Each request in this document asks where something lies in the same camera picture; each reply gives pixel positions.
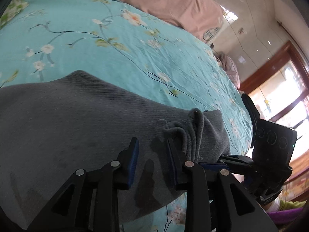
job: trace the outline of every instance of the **bed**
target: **bed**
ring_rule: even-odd
[[[219,109],[231,154],[251,145],[249,114],[211,49],[191,33],[119,0],[24,0],[0,30],[0,87],[40,83],[84,70],[169,106]],[[121,225],[128,231],[183,231],[186,194]]]

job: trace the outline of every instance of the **gray cloth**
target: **gray cloth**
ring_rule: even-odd
[[[62,79],[0,89],[0,205],[22,228],[79,168],[101,168],[140,142],[134,183],[118,194],[124,223],[182,192],[172,189],[164,134],[179,134],[195,162],[229,153],[221,112],[156,103],[76,71]]]

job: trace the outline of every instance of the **black camera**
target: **black camera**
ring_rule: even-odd
[[[267,168],[289,166],[297,139],[297,132],[271,121],[258,119],[253,161]]]

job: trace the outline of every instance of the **white flower print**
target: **white flower print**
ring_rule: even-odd
[[[52,53],[54,47],[50,44],[46,44],[41,48],[41,51],[44,52],[45,54],[50,54]]]
[[[159,72],[157,75],[165,83],[168,83],[168,82],[171,81],[170,78],[166,74],[164,74],[163,72]]]
[[[36,61],[33,63],[36,71],[42,71],[44,69],[45,64],[42,61]]]
[[[234,122],[234,119],[230,118],[229,121],[231,123],[232,132],[236,135],[237,138],[239,138],[239,130]]]
[[[26,57],[31,57],[31,56],[33,56],[33,55],[34,55],[33,49],[29,49],[29,50],[27,51],[27,53],[26,53]]]
[[[151,47],[153,47],[154,49],[159,49],[161,47],[161,43],[159,43],[156,40],[148,40],[147,44]]]
[[[234,99],[230,98],[230,102],[231,102],[232,104],[236,105]]]
[[[239,111],[240,111],[240,113],[241,113],[242,115],[245,115],[245,114],[246,114],[245,110],[242,109],[241,107],[239,108]]]
[[[186,209],[177,205],[167,216],[176,225],[184,225],[186,221]]]
[[[92,21],[93,21],[94,23],[96,23],[96,24],[100,24],[100,25],[103,24],[103,23],[102,23],[100,20],[98,20],[98,19],[92,19]]]
[[[219,94],[219,90],[218,90],[217,85],[215,85],[215,84],[214,84],[214,83],[212,83],[212,82],[211,82],[211,88],[213,88],[213,89],[216,91],[216,93],[218,93],[218,94]]]
[[[124,19],[128,20],[129,23],[131,23],[134,26],[139,26],[139,25],[147,26],[147,24],[143,20],[141,20],[141,16],[139,14],[132,13],[132,12],[124,9],[121,16]]]

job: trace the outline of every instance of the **window glass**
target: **window glass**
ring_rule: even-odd
[[[297,99],[305,89],[299,72],[290,60],[249,96],[261,118],[269,120]]]
[[[289,113],[284,115],[276,123],[288,127],[294,127],[305,118],[307,118],[306,107],[305,104],[300,101]]]
[[[291,161],[302,156],[309,148],[309,121],[306,119],[299,127],[295,129],[297,131],[297,141],[294,147]]]

